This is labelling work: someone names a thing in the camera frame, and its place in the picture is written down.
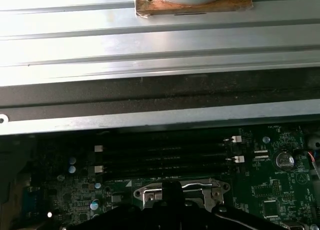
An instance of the metal retention bracket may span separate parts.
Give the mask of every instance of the metal retention bracket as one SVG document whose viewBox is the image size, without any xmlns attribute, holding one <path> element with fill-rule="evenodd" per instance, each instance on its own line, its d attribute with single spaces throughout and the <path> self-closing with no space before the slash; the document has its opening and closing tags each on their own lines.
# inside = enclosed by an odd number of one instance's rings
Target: metal retention bracket
<svg viewBox="0 0 320 230">
<path fill-rule="evenodd" d="M 200 208 L 211 211 L 217 204 L 224 203 L 224 194 L 231 188 L 230 184 L 212 178 L 180 181 L 185 200 L 193 201 Z M 133 193 L 143 202 L 143 208 L 152 208 L 162 200 L 162 182 L 151 183 Z"/>
</svg>

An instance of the sheet metal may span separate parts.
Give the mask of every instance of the sheet metal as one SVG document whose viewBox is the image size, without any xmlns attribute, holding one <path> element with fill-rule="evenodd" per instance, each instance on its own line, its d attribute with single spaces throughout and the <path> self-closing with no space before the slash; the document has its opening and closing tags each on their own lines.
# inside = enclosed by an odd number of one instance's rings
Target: sheet metal
<svg viewBox="0 0 320 230">
<path fill-rule="evenodd" d="M 0 86 L 319 66 L 320 0 L 135 16 L 134 0 L 0 0 Z"/>
</svg>

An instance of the motherboard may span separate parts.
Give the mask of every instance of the motherboard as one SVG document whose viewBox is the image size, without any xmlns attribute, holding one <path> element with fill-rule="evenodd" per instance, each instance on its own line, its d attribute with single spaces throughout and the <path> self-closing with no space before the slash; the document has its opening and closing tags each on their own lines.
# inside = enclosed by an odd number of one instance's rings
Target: motherboard
<svg viewBox="0 0 320 230">
<path fill-rule="evenodd" d="M 224 203 L 283 227 L 309 226 L 318 209 L 306 149 L 298 125 L 43 138 L 21 218 L 46 215 L 67 229 L 123 204 L 152 207 L 159 183 L 176 180 L 208 210 Z M 199 192 L 208 183 L 214 201 Z"/>
</svg>

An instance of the capacitor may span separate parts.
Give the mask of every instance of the capacitor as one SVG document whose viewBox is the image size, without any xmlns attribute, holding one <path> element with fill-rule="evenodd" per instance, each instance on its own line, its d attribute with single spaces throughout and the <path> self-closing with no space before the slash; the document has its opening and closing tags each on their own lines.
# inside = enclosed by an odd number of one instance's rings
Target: capacitor
<svg viewBox="0 0 320 230">
<path fill-rule="evenodd" d="M 69 167 L 69 169 L 68 169 L 68 171 L 69 171 L 69 173 L 71 173 L 71 174 L 74 174 L 75 172 L 76 172 L 76 168 L 75 168 L 75 166 L 73 166 L 73 165 L 71 165 L 70 167 Z"/>
<path fill-rule="evenodd" d="M 92 203 L 90 204 L 90 209 L 95 211 L 99 208 L 99 200 L 95 199 L 92 201 Z"/>
<path fill-rule="evenodd" d="M 65 176 L 62 175 L 62 174 L 60 174 L 60 175 L 57 176 L 56 179 L 57 179 L 59 182 L 62 182 L 63 180 L 65 180 Z"/>
<path fill-rule="evenodd" d="M 69 164 L 73 165 L 77 162 L 77 159 L 75 157 L 69 158 Z"/>
<path fill-rule="evenodd" d="M 101 183 L 96 183 L 96 184 L 94 185 L 94 187 L 95 187 L 96 189 L 101 188 Z"/>
<path fill-rule="evenodd" d="M 290 171 L 295 166 L 295 159 L 290 153 L 281 152 L 276 157 L 275 163 L 280 169 L 284 171 Z"/>
</svg>

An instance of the red wire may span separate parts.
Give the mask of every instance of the red wire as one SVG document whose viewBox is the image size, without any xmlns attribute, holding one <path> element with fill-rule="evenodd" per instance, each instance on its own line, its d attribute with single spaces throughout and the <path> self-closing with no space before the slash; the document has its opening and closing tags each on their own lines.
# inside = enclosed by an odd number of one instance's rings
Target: red wire
<svg viewBox="0 0 320 230">
<path fill-rule="evenodd" d="M 315 158 L 313 157 L 312 153 L 311 153 L 311 152 L 308 152 L 308 154 L 310 155 L 311 161 L 312 161 L 312 162 L 315 162 L 316 160 L 315 160 Z"/>
</svg>

